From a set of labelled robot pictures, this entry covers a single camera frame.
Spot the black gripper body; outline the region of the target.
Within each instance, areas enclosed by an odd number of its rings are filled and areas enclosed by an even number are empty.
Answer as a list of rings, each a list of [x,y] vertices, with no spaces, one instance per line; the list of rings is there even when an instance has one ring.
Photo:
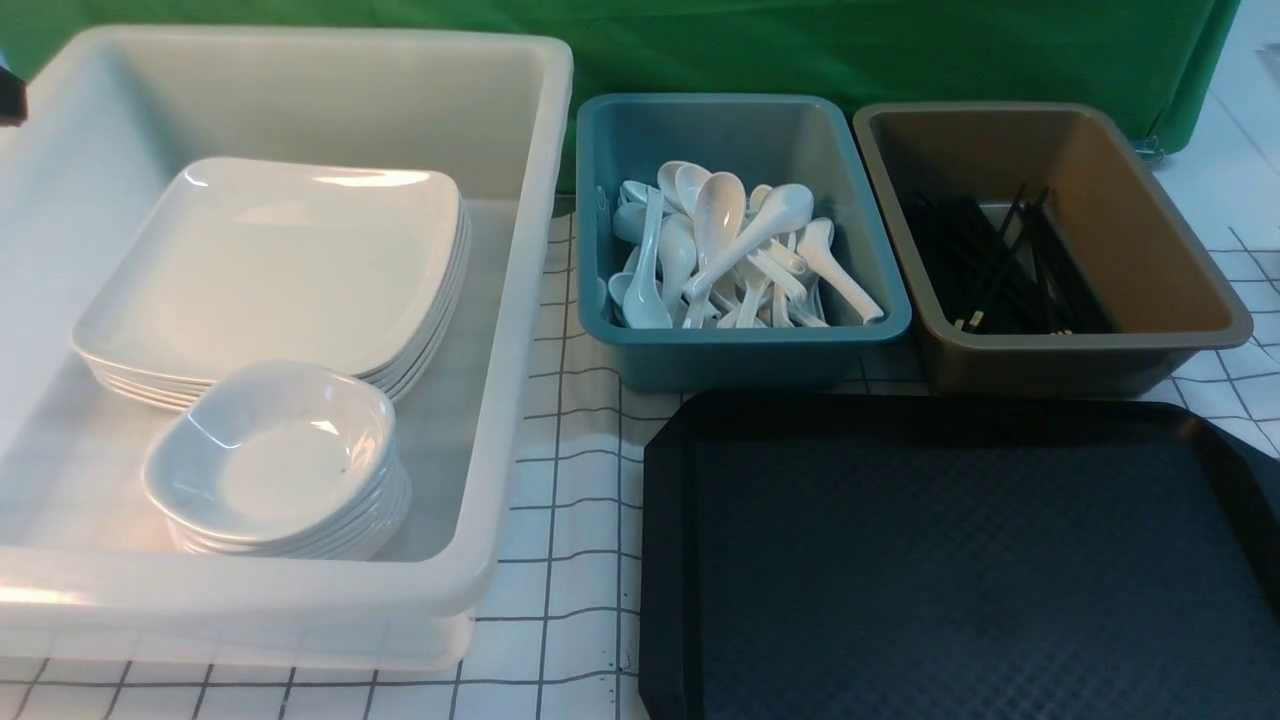
[[[18,127],[28,118],[27,83],[10,70],[4,59],[0,65],[0,126]]]

